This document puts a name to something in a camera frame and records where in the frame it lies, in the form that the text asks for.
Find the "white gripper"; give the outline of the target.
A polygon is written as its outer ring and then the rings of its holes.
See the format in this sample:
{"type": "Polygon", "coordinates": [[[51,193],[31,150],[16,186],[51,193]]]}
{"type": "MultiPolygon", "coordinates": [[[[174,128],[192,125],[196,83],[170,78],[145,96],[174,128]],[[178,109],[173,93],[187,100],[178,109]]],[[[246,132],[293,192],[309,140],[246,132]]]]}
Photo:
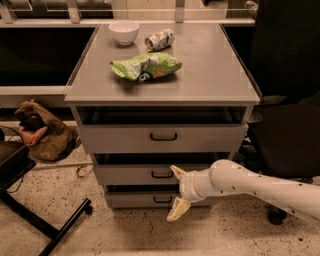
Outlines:
{"type": "Polygon", "coordinates": [[[172,209],[166,218],[168,222],[174,222],[189,210],[191,203],[208,198],[213,192],[213,187],[208,169],[185,172],[175,165],[171,165],[170,169],[175,177],[180,180],[179,191],[182,195],[182,198],[175,198],[172,209]]]}

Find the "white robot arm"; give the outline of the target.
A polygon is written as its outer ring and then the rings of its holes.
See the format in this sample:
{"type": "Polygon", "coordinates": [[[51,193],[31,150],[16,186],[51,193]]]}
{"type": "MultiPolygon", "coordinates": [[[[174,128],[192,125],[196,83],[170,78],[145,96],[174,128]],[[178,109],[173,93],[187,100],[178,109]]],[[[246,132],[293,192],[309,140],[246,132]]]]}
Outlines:
{"type": "Polygon", "coordinates": [[[170,166],[179,180],[167,221],[185,214],[193,203],[211,197],[247,194],[315,226],[320,225],[320,186],[254,173],[231,160],[217,160],[201,171],[170,166]]]}

